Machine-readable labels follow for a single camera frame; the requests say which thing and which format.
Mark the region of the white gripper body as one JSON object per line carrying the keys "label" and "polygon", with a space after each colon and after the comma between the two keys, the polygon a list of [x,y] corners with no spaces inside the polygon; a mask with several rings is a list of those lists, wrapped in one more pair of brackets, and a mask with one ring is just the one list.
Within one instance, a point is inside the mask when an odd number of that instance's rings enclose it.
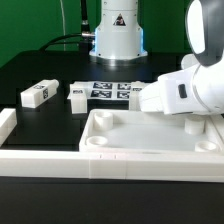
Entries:
{"label": "white gripper body", "polygon": [[194,96],[191,75],[173,72],[158,77],[139,93],[140,109],[143,112],[164,114],[193,113],[200,110]]}

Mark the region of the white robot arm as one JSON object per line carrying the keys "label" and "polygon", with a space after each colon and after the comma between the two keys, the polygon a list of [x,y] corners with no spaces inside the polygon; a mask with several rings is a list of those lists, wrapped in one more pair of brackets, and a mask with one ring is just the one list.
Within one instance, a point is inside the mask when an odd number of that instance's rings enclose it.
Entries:
{"label": "white robot arm", "polygon": [[[112,66],[145,58],[137,13],[138,0],[101,0],[101,22],[90,58]],[[224,113],[224,0],[191,0],[185,26],[190,64],[141,90],[141,111]]]}

